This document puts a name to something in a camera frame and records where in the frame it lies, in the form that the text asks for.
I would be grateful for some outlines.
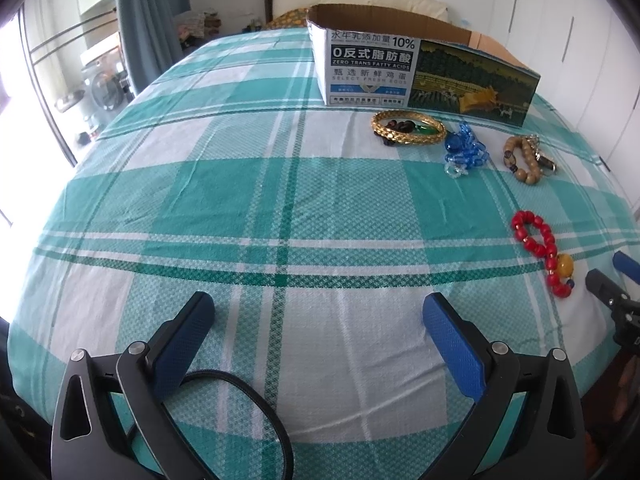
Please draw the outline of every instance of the brown bead bracelet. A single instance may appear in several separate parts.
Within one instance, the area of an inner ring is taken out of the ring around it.
[[[522,155],[524,156],[524,160],[530,170],[529,173],[522,168],[517,167],[516,156],[513,153],[515,148],[520,148],[522,150]],[[504,143],[503,161],[504,165],[511,170],[513,176],[515,176],[520,182],[533,186],[540,180],[540,178],[542,178],[542,171],[540,170],[538,161],[536,160],[536,153],[525,137],[513,136],[507,139],[507,142]]]

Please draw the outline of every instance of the amber bead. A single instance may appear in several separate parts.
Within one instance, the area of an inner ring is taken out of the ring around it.
[[[558,254],[558,276],[568,278],[574,273],[574,259],[568,254]]]

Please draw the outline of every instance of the bed sheet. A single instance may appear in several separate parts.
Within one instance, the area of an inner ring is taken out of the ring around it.
[[[373,112],[322,104],[306,29],[223,38],[172,67],[96,140],[34,248],[8,349],[18,394],[51,421],[75,348],[121,352],[196,290],[216,321],[192,369],[231,371],[276,407],[299,479],[417,478],[456,431],[470,401],[421,323],[433,291],[514,351],[564,348],[586,391],[616,346],[584,277],[634,290],[611,256],[640,258],[601,160],[536,97],[522,129],[469,120],[492,160],[452,179],[442,145],[384,146]],[[513,134],[538,134],[559,173],[516,181]],[[518,209],[573,256],[568,299],[513,239]],[[273,434],[228,388],[168,407],[221,478],[277,469]]]

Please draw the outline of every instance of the bead bracelet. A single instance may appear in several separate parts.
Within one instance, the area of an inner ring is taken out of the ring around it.
[[[516,156],[513,153],[515,148],[522,150],[522,155],[527,163],[530,173],[527,173],[522,168],[518,168],[516,165]],[[529,143],[529,139],[524,137],[513,136],[507,139],[504,143],[504,165],[511,170],[511,173],[520,182],[533,186],[540,178],[542,178],[542,171],[536,160],[536,153],[533,150],[532,145]]]
[[[544,244],[539,244],[529,235],[526,224],[533,224],[538,228]],[[523,242],[527,251],[545,259],[546,284],[551,288],[551,292],[558,298],[568,298],[575,286],[571,278],[574,273],[574,260],[568,254],[558,254],[556,238],[551,232],[551,227],[545,223],[542,216],[531,211],[517,211],[511,219],[511,228],[515,231],[516,240]],[[561,283],[560,278],[568,280]]]
[[[403,117],[414,121],[420,121],[421,123],[428,124],[434,128],[437,133],[434,135],[423,134],[411,134],[407,132],[398,132],[391,128],[383,126],[380,121],[384,119],[391,119],[394,117]],[[421,114],[411,110],[388,110],[386,112],[380,112],[373,116],[371,119],[371,127],[373,132],[386,140],[393,142],[400,142],[400,144],[436,144],[442,142],[447,135],[447,130],[440,121],[437,121],[427,114]]]

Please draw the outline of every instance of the farm illustration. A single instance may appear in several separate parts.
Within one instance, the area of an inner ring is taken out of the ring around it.
[[[423,40],[409,106],[522,126],[539,79],[478,51]]]

